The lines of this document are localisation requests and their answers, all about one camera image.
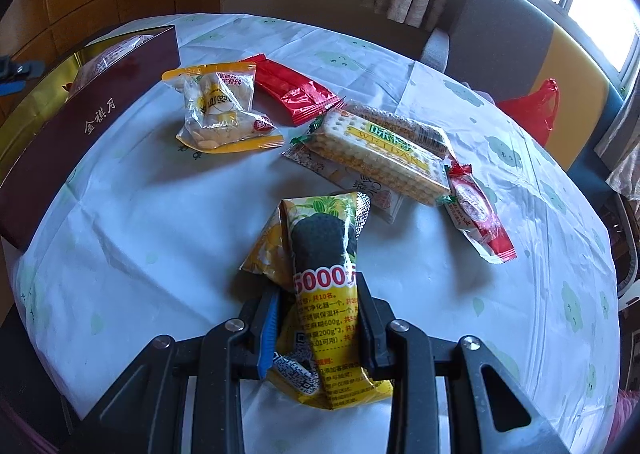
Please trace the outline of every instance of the red plastic bag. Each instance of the red plastic bag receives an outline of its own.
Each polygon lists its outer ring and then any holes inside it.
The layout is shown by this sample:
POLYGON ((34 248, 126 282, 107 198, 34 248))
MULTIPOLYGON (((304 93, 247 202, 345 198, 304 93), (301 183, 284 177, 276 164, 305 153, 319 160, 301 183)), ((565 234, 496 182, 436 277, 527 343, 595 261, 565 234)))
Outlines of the red plastic bag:
POLYGON ((496 106, 544 147, 554 128, 559 103, 558 84, 553 79, 547 79, 535 93, 498 102, 496 106))
POLYGON ((324 113, 340 98, 312 79, 267 59, 264 53, 244 59, 255 62, 255 82, 289 111, 295 126, 324 113))

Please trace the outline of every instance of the red candy wrapper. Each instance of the red candy wrapper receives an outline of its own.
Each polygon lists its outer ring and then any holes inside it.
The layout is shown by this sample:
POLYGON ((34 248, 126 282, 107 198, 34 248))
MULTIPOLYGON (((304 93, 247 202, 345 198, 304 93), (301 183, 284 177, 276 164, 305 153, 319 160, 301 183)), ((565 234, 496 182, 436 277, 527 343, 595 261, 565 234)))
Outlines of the red candy wrapper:
POLYGON ((289 111, 295 126, 312 120, 340 98, 323 85, 291 68, 267 59, 264 53, 244 59, 255 62, 255 82, 289 111))
POLYGON ((516 257, 507 231, 498 214, 471 176, 470 165, 453 161, 447 168, 451 193, 455 203, 446 204, 449 216, 483 259, 491 264, 501 264, 516 257))

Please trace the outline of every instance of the round table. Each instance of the round table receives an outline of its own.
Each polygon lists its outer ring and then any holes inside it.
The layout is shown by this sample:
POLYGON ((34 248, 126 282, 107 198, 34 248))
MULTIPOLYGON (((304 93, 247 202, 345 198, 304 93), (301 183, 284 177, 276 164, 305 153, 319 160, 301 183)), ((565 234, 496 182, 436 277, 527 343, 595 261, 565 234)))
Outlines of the round table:
MULTIPOLYGON (((320 28, 200 14, 137 20, 109 36, 166 24, 176 27, 183 65, 263 52, 337 95, 442 126, 459 160, 473 164, 518 257, 488 264, 444 209, 407 199, 392 225, 370 215, 358 269, 373 296, 429 335, 479 336, 573 453, 602 448, 620 362, 608 235, 539 145, 452 79, 320 28)), ((287 141, 305 130, 288 127, 259 89, 254 108, 287 141)), ((283 149, 186 150, 175 139, 183 116, 181 95, 156 84, 78 164, 27 252, 17 257, 4 244, 31 341, 80 416, 156 335, 203 335, 238 314, 262 287, 238 267, 281 199, 337 189, 282 158, 283 149)), ((249 453, 382 454, 389 411, 389 401, 317 410, 269 383, 242 385, 249 453)))

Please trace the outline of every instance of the candy wrapper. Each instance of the candy wrapper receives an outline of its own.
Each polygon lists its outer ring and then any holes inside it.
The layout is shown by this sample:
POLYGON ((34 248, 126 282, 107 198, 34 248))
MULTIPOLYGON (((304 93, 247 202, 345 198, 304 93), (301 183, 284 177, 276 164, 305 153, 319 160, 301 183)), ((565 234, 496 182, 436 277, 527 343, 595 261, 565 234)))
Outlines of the candy wrapper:
POLYGON ((356 250, 368 212, 355 192, 283 200, 241 267, 296 293, 267 378, 302 404, 336 409, 392 394, 358 361, 356 250))
POLYGON ((184 96, 184 126, 176 135, 184 145, 221 154, 284 144, 272 121, 252 111, 255 64, 181 68, 165 72, 162 80, 184 96))
POLYGON ((329 110, 312 123, 310 134, 293 142, 425 205, 449 201, 449 182, 440 158, 348 111, 329 110))
POLYGON ((429 124, 372 108, 353 100, 343 100, 336 107, 393 131, 395 134, 428 150, 441 160, 447 157, 456 157, 449 137, 441 127, 430 126, 429 124))
POLYGON ((282 155, 303 167, 311 169, 316 174, 335 183, 338 187, 345 190, 357 190, 366 194, 371 201, 371 207, 387 223, 391 224, 396 219, 404 196, 382 185, 382 183, 349 167, 335 163, 335 161, 323 158, 303 144, 292 145, 282 155))
POLYGON ((243 62, 257 64, 255 81, 289 111, 295 126, 312 120, 340 101, 322 84, 267 59, 264 53, 243 62))
POLYGON ((482 189, 471 175, 470 165, 454 161, 447 176, 456 201, 447 204, 447 212, 480 256, 491 264, 501 264, 516 257, 507 231, 482 189))

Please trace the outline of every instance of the chinese characters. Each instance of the chinese characters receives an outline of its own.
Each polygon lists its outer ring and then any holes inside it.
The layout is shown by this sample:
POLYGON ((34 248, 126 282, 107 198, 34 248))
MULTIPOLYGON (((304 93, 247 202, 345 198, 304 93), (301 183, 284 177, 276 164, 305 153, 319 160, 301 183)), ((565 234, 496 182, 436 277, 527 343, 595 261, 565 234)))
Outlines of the chinese characters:
POLYGON ((114 111, 116 108, 116 104, 113 101, 113 98, 107 100, 107 110, 105 111, 103 107, 98 108, 95 111, 94 119, 84 123, 84 134, 91 134, 94 132, 95 124, 101 124, 102 121, 107 117, 111 111, 114 111))

